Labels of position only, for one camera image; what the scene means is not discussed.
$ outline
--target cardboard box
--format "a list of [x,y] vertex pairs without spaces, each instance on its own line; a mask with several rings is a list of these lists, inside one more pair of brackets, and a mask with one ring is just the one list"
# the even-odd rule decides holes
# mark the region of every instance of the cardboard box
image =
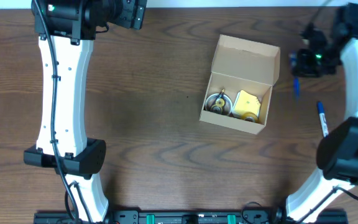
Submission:
[[[200,121],[258,134],[267,125],[272,87],[279,73],[279,47],[221,35],[212,62]],[[261,102],[259,123],[206,111],[204,105],[207,97],[219,93],[223,88],[233,103],[241,90],[257,96]]]

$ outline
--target green connector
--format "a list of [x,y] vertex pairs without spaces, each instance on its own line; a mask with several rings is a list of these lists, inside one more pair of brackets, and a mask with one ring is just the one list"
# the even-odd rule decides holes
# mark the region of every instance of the green connector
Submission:
[[146,215],[146,224],[154,224],[154,215]]
[[227,216],[227,224],[236,224],[236,216],[228,215]]

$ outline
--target cable clip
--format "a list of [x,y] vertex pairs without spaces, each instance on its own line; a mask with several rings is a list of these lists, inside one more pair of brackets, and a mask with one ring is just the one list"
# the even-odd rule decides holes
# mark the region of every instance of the cable clip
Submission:
[[60,76],[58,76],[58,75],[52,75],[52,78],[57,78],[57,79],[59,79],[59,81],[62,80],[62,78]]

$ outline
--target wood grain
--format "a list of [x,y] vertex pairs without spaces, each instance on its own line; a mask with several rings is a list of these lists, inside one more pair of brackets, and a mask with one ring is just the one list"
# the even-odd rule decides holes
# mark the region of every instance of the wood grain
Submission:
[[[292,91],[287,55],[315,8],[149,9],[140,31],[99,35],[88,70],[86,132],[105,139],[101,171],[110,202],[141,209],[240,209],[293,193],[315,168],[316,101],[334,129],[344,116],[343,71],[301,80]],[[328,30],[334,9],[318,25]],[[52,170],[25,166],[42,112],[42,66],[29,10],[0,11],[0,223],[31,223],[63,210]],[[257,136],[198,121],[219,34],[281,47],[267,127]],[[353,190],[358,194],[358,187]],[[358,202],[340,196],[358,223]]]

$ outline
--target white wall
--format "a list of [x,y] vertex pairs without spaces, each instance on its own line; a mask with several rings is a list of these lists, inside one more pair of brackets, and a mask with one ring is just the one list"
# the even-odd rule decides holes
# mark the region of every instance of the white wall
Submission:
[[[147,7],[254,7],[319,6],[325,0],[148,0]],[[340,6],[358,0],[333,0],[329,6]],[[0,0],[0,9],[28,9],[31,0]]]

